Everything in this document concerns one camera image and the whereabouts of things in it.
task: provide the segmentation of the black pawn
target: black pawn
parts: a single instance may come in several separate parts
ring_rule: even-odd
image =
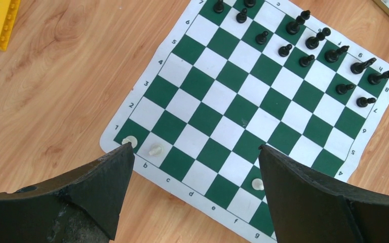
[[[324,58],[326,59],[326,61],[328,61],[330,63],[336,62],[337,60],[339,60],[339,56],[344,54],[345,52],[347,52],[348,49],[349,49],[349,46],[342,46],[338,50],[328,50],[324,54]]]
[[[375,102],[376,102],[375,98],[366,99],[365,97],[360,97],[359,99],[357,99],[356,103],[358,107],[366,107],[368,106],[368,104],[373,104]]]
[[[280,47],[278,49],[278,55],[280,55],[281,57],[287,57],[292,48],[293,48],[293,46],[291,44],[288,44],[284,47]]]
[[[352,90],[354,89],[354,85],[344,85],[344,84],[340,84],[340,85],[337,85],[336,86],[336,92],[340,95],[344,95],[348,92],[348,90]]]
[[[217,2],[214,4],[214,12],[217,14],[221,14],[224,10],[224,4],[223,0],[217,0]]]
[[[264,43],[266,43],[266,36],[268,35],[269,33],[267,31],[263,31],[262,33],[258,34],[256,36],[256,42],[259,44],[259,45],[262,45]]]
[[[302,67],[308,67],[311,64],[311,61],[313,61],[314,59],[315,59],[314,55],[309,55],[307,57],[301,57],[299,59],[299,64]]]
[[[377,85],[381,82],[382,79],[387,79],[387,78],[389,78],[389,71],[384,72],[383,74],[373,73],[368,76],[368,82],[371,85]]]
[[[308,49],[311,49],[311,50],[317,48],[320,41],[324,41],[326,36],[329,36],[330,33],[331,33],[331,31],[329,28],[327,28],[327,27],[323,28],[323,30],[318,32],[315,37],[311,36],[306,40],[306,42],[305,42],[306,47],[308,47]]]
[[[256,5],[256,0],[244,0],[244,5],[247,8],[252,8],[254,5]]]
[[[291,21],[286,25],[287,33],[291,35],[299,33],[300,25],[303,25],[310,16],[311,12],[309,10],[300,13],[300,16],[297,16],[296,21]]]
[[[371,58],[367,60],[366,62],[356,62],[353,65],[351,65],[351,72],[354,74],[360,74],[368,68],[370,65],[372,65],[376,61],[376,58]]]

